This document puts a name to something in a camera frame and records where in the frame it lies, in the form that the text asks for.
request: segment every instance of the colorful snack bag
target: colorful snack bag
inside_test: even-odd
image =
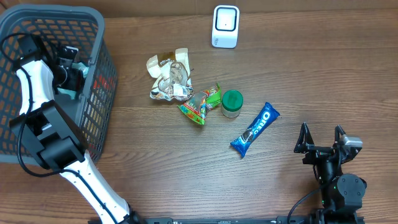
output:
[[[251,143],[265,130],[280,114],[270,103],[266,103],[254,121],[243,134],[231,142],[231,145],[241,153],[242,158]]]
[[[183,105],[178,106],[180,110],[192,121],[205,124],[206,114],[221,102],[221,88],[218,84],[209,90],[194,94]]]
[[[152,99],[185,101],[193,95],[188,49],[155,55],[147,61],[147,69],[156,78],[149,94]]]

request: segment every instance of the blue wrapper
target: blue wrapper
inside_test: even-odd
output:
[[[243,134],[231,142],[231,145],[241,153],[242,158],[249,149],[251,143],[266,129],[280,114],[270,103],[266,103],[254,121]]]

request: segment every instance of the transparent jar with green lid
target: transparent jar with green lid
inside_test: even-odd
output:
[[[243,96],[238,90],[228,90],[221,101],[221,112],[227,118],[237,117],[243,105]]]

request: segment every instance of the gray plastic basket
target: gray plastic basket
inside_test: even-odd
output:
[[[102,153],[118,77],[106,49],[104,18],[90,7],[20,4],[0,17],[0,39],[16,32],[40,35],[51,53],[49,42],[80,49],[80,59],[89,66],[83,90],[76,100],[55,95],[55,101],[76,122],[87,138],[91,158],[96,162]],[[21,57],[17,37],[3,45],[10,58]],[[15,135],[9,121],[19,114],[21,86],[11,71],[12,64],[0,55],[0,162],[17,162]],[[22,149],[26,163],[36,164]]]

